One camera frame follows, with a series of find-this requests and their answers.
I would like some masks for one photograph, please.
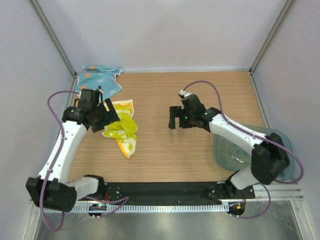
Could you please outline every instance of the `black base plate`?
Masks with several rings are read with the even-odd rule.
[[[106,191],[110,201],[128,196],[126,205],[136,206],[215,205],[219,200],[242,200],[244,195],[256,197],[252,186],[230,197],[224,182],[109,182]]]

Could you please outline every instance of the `clear bowl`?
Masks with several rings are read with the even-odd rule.
[[[289,138],[282,132],[270,128],[244,125],[245,127],[254,131],[270,135],[271,133],[278,134],[283,142],[283,145],[292,151],[292,146]],[[242,148],[224,138],[223,136],[214,135],[213,140],[213,156],[218,165],[226,170],[236,172],[251,166],[251,157]],[[294,158],[289,155],[290,165],[277,178],[278,180],[286,180],[291,177],[295,169]]]

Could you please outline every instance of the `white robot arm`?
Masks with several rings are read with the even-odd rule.
[[[288,155],[282,149],[256,138],[257,136],[268,138],[283,146],[279,135],[275,133],[265,135],[253,131],[228,117],[226,121],[220,110],[214,107],[206,109],[193,93],[181,91],[179,96],[182,106],[171,106],[169,109],[170,129],[176,128],[175,118],[179,118],[179,127],[183,129],[198,127],[225,137],[251,156],[251,167],[235,172],[225,181],[229,185],[231,195],[236,190],[243,190],[254,184],[269,185],[290,165]],[[230,123],[252,135],[243,133]]]
[[[78,106],[70,106],[64,111],[62,117],[64,144],[47,179],[43,199],[45,208],[69,212],[77,200],[88,195],[100,196],[105,193],[103,177],[85,175],[80,180],[68,183],[68,174],[77,148],[89,127],[93,132],[97,132],[103,130],[104,126],[119,120],[111,100],[107,98],[103,101],[99,90],[83,89]],[[40,204],[40,193],[44,179],[60,146],[61,136],[60,133],[51,155],[38,177],[29,177],[26,182],[26,188],[37,207]]]

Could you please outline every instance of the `wooden table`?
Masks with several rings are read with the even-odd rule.
[[[73,159],[69,181],[85,174],[106,182],[224,181],[232,172],[217,165],[213,135],[199,128],[169,129],[169,106],[178,106],[179,91],[188,83],[207,80],[218,88],[225,113],[233,120],[264,126],[257,99],[245,71],[123,73],[123,90],[112,100],[133,99],[138,124],[136,152],[126,158],[115,139],[89,130]],[[219,108],[215,91],[205,83],[188,88],[206,108]]]

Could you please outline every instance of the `cloth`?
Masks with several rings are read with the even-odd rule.
[[[122,69],[95,65],[85,65],[83,69],[85,72],[79,75],[75,86],[77,92],[81,93],[82,89],[100,90],[105,100],[122,90],[116,82],[116,76],[123,72]]]
[[[112,102],[120,121],[115,121],[104,127],[103,136],[116,139],[122,153],[130,158],[136,151],[138,131],[137,123],[132,119],[134,103],[131,100]]]

